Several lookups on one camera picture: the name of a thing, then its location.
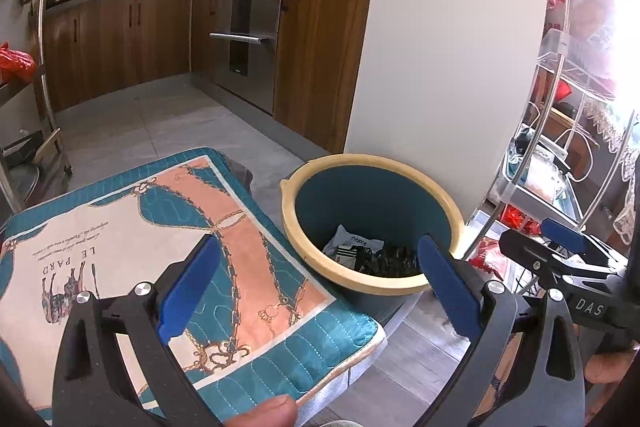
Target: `white lace trim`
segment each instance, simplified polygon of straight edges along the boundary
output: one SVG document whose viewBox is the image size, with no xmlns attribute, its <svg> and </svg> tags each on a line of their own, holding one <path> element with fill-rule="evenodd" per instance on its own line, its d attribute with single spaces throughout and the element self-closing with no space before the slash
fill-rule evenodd
<svg viewBox="0 0 640 427">
<path fill-rule="evenodd" d="M 622 144 L 628 122 L 620 122 L 612 108 L 599 100 L 588 100 L 584 105 L 584 115 L 591 118 L 599 134 L 609 146 L 609 152 L 616 153 Z M 629 182 L 625 195 L 625 206 L 613 222 L 613 229 L 620 236 L 625 245 L 631 244 L 634 235 L 636 213 L 634 211 L 634 194 L 636 186 L 636 160 L 640 156 L 640 146 L 629 143 L 622 155 L 622 181 Z"/>
</svg>

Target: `wooden cabinet door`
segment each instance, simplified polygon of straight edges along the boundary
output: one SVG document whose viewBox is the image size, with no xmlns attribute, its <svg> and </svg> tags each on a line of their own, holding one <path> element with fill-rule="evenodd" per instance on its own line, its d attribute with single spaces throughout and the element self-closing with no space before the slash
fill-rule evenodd
<svg viewBox="0 0 640 427">
<path fill-rule="evenodd" d="M 54 111 L 82 102 L 79 9 L 67 9 L 44 19 L 44 65 Z"/>
<path fill-rule="evenodd" d="M 189 72 L 191 0 L 135 0 L 138 83 Z"/>
<path fill-rule="evenodd" d="M 191 71 L 212 77 L 213 46 L 209 34 L 216 29 L 217 2 L 193 0 L 191 11 Z"/>
<path fill-rule="evenodd" d="M 344 151 L 369 0 L 283 0 L 274 118 Z"/>
<path fill-rule="evenodd" d="M 135 0 L 94 0 L 80 9 L 80 83 L 88 97 L 133 86 Z"/>
</svg>

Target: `tile floor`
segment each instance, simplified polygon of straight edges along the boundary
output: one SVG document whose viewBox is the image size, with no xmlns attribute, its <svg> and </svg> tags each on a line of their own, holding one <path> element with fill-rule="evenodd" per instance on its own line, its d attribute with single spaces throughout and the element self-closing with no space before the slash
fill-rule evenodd
<svg viewBox="0 0 640 427">
<path fill-rule="evenodd" d="M 208 146 L 254 174 L 252 193 L 276 225 L 280 180 L 302 160 L 191 86 L 188 77 L 109 94 L 58 115 L 74 190 L 189 148 Z M 425 292 L 374 365 L 306 427 L 347 419 L 365 427 L 410 427 L 440 392 L 468 342 Z"/>
</svg>

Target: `lace tablecloth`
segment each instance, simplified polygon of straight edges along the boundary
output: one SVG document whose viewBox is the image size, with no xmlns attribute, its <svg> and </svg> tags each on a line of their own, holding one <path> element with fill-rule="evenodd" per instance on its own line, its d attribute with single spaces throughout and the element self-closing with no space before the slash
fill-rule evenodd
<svg viewBox="0 0 640 427">
<path fill-rule="evenodd" d="M 622 144 L 622 136 L 628 124 L 629 113 L 616 111 L 615 105 L 610 103 L 588 100 L 584 107 L 584 115 L 593 120 L 596 130 L 602 134 L 603 140 L 608 144 L 609 152 L 616 153 Z M 621 162 L 622 181 L 629 182 L 625 195 L 625 206 L 613 222 L 613 229 L 626 245 L 631 244 L 634 223 L 636 222 L 634 194 L 638 156 L 640 156 L 640 132 L 634 130 Z"/>
</svg>

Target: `metal screw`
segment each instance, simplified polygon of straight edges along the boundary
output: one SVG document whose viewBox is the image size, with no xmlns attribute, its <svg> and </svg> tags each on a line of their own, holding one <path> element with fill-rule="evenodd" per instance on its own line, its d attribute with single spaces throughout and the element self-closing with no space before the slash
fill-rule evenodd
<svg viewBox="0 0 640 427">
<path fill-rule="evenodd" d="M 149 292 L 151 291 L 151 284 L 148 282 L 139 282 L 138 284 L 136 284 L 136 287 L 134 288 L 134 292 L 136 292 L 136 295 L 148 295 Z"/>
<path fill-rule="evenodd" d="M 558 288 L 551 288 L 549 290 L 549 297 L 551 297 L 556 302 L 560 302 L 562 299 L 564 299 L 562 292 Z"/>
<path fill-rule="evenodd" d="M 78 297 L 76 297 L 76 302 L 78 304 L 84 304 L 85 302 L 87 302 L 89 299 L 91 298 L 91 293 L 88 291 L 83 291 L 80 292 L 78 294 Z"/>
<path fill-rule="evenodd" d="M 504 284 L 498 281 L 489 281 L 486 284 L 486 287 L 489 289 L 491 293 L 495 293 L 496 295 L 500 295 L 504 293 Z"/>
</svg>

